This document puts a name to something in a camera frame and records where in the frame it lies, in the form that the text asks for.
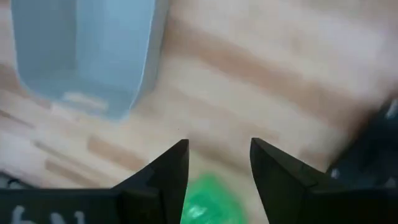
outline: green plastic bag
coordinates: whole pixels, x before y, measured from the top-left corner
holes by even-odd
[[[206,174],[188,184],[181,224],[245,224],[238,200],[216,176]]]

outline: hardwood floor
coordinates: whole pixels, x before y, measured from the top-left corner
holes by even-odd
[[[397,93],[397,10],[391,0],[173,0],[155,91],[112,123],[19,86],[2,0],[0,165],[42,187],[110,187],[189,138],[190,177],[215,172],[262,223],[251,137],[325,170]]]

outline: black object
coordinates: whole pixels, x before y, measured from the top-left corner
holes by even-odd
[[[112,189],[0,190],[0,223],[180,223],[188,140]]]
[[[398,100],[369,120],[328,174],[352,187],[392,187],[398,179]]]
[[[343,185],[261,139],[250,160],[270,224],[398,222],[397,189]]]

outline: gray plastic bin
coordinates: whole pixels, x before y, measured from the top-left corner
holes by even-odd
[[[157,76],[167,0],[12,0],[17,71],[50,100],[121,119]]]

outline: wooden floor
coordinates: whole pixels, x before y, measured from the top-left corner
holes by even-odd
[[[325,170],[397,92],[394,0],[173,0],[159,81],[110,123],[28,95],[0,0],[0,165],[43,187],[110,187],[182,138],[190,177],[214,172],[266,220],[251,137]]]

